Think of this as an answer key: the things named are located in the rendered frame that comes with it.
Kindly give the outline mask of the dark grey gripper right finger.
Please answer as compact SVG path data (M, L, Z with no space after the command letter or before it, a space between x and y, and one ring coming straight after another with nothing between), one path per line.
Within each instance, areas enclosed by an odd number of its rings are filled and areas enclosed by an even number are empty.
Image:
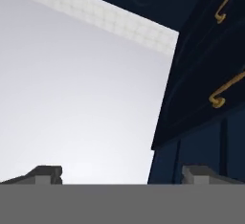
M183 166L182 167L182 183L191 185L242 185L244 183L232 178L221 176L215 173L207 166Z

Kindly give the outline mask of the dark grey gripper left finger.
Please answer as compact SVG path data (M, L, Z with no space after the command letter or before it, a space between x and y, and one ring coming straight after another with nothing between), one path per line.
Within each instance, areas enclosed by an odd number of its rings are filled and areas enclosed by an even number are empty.
M2 185L61 185L62 166L37 166L25 175L2 182Z

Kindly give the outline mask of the dark blue cabinet body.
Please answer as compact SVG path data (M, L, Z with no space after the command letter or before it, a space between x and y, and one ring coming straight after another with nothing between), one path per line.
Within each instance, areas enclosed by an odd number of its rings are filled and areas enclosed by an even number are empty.
M148 184L180 184L182 166L208 166L245 182L245 107L154 151Z

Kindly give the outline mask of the dark blue cabinet door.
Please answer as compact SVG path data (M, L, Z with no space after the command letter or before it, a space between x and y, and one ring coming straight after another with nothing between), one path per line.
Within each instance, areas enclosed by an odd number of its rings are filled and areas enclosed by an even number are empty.
M214 15L224 0L199 0L180 32L151 148L191 133L245 105L245 80L223 92L224 105L209 97L245 71L245 0L230 0L225 20Z

